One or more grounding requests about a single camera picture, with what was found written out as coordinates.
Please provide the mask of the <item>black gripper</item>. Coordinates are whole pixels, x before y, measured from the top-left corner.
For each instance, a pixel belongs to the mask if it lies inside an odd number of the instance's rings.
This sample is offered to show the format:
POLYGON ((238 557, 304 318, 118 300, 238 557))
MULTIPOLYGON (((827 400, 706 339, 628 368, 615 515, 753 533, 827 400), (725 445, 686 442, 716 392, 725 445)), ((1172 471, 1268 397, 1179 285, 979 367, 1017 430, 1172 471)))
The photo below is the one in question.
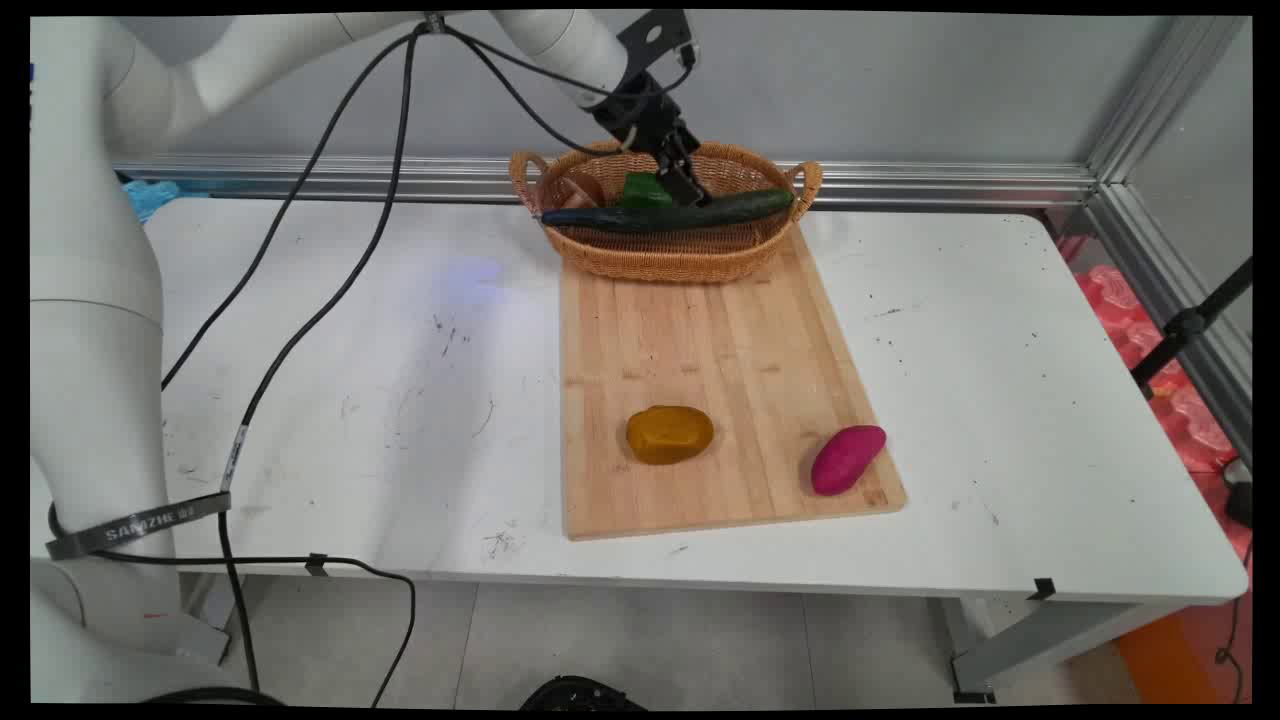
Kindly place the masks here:
POLYGON ((710 195, 699 181, 691 152, 700 143, 684 122, 680 105, 659 94, 657 79, 643 72, 590 109, 591 118, 630 152, 657 152, 655 177, 673 204, 703 208, 710 195))

